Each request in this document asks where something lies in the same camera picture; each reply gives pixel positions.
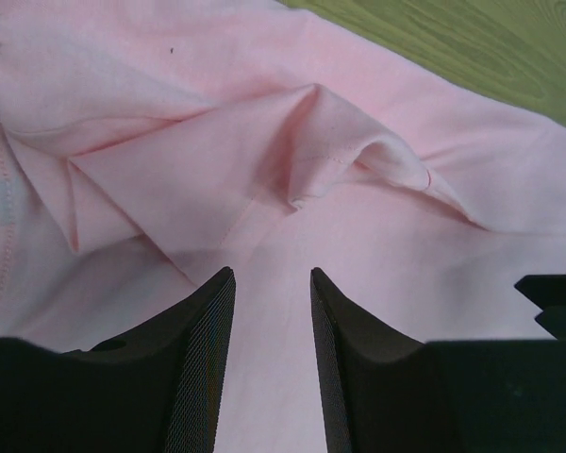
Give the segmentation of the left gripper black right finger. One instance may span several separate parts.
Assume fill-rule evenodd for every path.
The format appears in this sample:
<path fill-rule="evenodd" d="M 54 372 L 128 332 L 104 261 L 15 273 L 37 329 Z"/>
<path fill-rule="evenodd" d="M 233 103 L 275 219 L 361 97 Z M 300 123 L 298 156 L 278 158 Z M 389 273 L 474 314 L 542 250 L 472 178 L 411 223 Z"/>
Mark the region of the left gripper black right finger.
<path fill-rule="evenodd" d="M 420 343 L 310 276 L 331 452 L 566 452 L 566 340 Z"/>

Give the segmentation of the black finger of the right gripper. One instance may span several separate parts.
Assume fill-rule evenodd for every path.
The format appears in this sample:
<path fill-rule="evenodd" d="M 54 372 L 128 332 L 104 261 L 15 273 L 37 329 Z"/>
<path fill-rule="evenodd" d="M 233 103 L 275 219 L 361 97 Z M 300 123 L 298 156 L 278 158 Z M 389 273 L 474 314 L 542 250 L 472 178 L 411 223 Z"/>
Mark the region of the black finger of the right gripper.
<path fill-rule="evenodd" d="M 515 289 L 541 310 L 535 321 L 557 340 L 566 340 L 566 275 L 528 275 Z"/>

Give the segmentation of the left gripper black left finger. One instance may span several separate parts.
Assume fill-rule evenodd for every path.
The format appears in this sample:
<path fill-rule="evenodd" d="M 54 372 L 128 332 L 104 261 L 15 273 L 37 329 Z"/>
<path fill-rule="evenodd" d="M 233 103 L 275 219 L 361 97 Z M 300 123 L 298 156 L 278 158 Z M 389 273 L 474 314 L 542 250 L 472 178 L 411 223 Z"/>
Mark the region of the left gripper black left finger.
<path fill-rule="evenodd" d="M 0 452 L 212 451 L 235 292 L 226 267 L 87 351 L 0 338 Z"/>

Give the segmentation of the light pink t shirt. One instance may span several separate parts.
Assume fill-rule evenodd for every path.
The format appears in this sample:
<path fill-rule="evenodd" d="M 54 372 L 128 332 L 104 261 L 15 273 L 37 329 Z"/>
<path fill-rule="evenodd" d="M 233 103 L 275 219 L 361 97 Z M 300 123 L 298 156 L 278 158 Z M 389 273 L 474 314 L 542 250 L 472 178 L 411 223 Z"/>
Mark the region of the light pink t shirt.
<path fill-rule="evenodd" d="M 0 337 L 237 279 L 220 452 L 323 452 L 309 274 L 421 340 L 541 338 L 566 127 L 274 1 L 0 1 Z"/>

